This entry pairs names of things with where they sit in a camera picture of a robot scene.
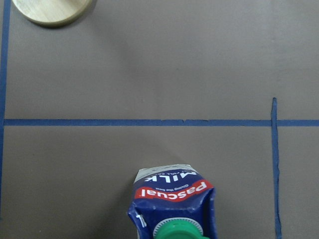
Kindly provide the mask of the wooden mug tree stand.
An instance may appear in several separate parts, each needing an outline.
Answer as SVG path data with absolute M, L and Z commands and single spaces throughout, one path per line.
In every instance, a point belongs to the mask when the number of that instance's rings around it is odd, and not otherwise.
M 44 27 L 60 27 L 76 21 L 91 0 L 14 0 L 14 6 L 29 21 Z

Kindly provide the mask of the blue white milk carton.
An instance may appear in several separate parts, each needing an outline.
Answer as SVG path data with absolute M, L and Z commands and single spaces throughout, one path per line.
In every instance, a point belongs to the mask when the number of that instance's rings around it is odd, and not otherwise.
M 187 164 L 140 169 L 128 209 L 139 239 L 216 239 L 215 189 Z

